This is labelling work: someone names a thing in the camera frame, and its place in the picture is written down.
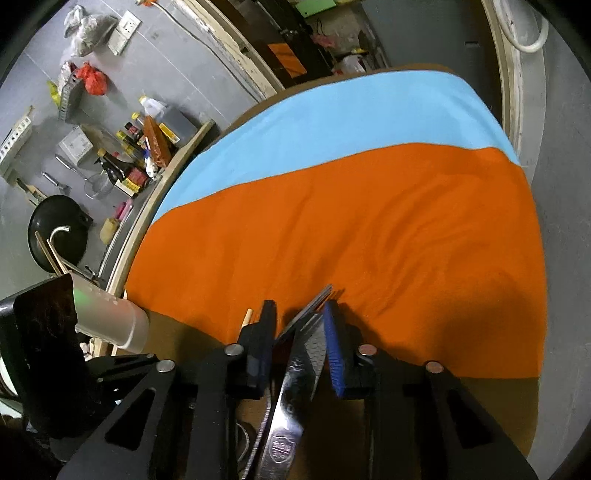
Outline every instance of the metal bolt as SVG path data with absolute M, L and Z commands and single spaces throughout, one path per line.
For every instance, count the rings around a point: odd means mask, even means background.
M 370 343 L 364 343 L 357 349 L 357 351 L 363 356 L 374 356 L 376 353 L 378 353 L 378 349 Z
M 170 372 L 174 369 L 174 362 L 172 360 L 161 360 L 156 364 L 156 370 L 158 370 L 161 374 L 165 374 L 166 372 Z
M 440 374 L 444 370 L 443 365 L 439 362 L 429 362 L 425 365 L 425 368 L 427 369 L 427 372 L 432 374 Z
M 227 356 L 237 356 L 242 354 L 242 352 L 244 351 L 244 347 L 239 343 L 233 343 L 231 345 L 228 345 L 223 351 L 226 353 Z

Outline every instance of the wok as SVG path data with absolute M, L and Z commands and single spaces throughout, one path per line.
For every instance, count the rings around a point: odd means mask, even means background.
M 69 226 L 70 232 L 58 232 L 53 244 L 61 257 L 73 265 L 77 265 L 88 241 L 88 230 L 92 225 L 92 218 L 85 214 L 80 205 L 65 195 L 52 195 L 43 200 L 31 216 L 28 228 L 28 243 L 31 255 L 43 270 L 53 272 L 53 269 L 35 238 L 35 231 L 39 231 L 45 240 L 59 226 Z

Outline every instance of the light blue cloth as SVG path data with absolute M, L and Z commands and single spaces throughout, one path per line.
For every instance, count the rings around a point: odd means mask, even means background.
M 444 72 L 384 72 L 298 93 L 200 154 L 172 186 L 154 222 L 228 187 L 375 148 L 409 143 L 517 155 L 476 92 Z

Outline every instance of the wall outlet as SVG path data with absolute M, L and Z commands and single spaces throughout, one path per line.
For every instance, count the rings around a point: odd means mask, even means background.
M 142 21 L 129 10 L 125 12 L 119 25 L 113 30 L 109 42 L 107 43 L 113 54 L 120 55 L 121 52 L 123 52 L 129 39 L 138 29 L 140 23 L 142 23 Z
M 138 29 L 140 23 L 142 23 L 142 21 L 129 10 L 127 10 L 127 12 L 125 12 L 123 15 L 123 18 L 121 18 L 121 21 L 117 26 L 117 30 L 119 30 L 123 36 L 129 40 L 131 35 L 133 35 Z

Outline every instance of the red plastic bag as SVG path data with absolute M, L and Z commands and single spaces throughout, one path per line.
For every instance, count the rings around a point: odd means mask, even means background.
M 107 75 L 85 62 L 84 66 L 75 72 L 76 77 L 84 80 L 86 91 L 91 95 L 104 95 L 107 93 Z

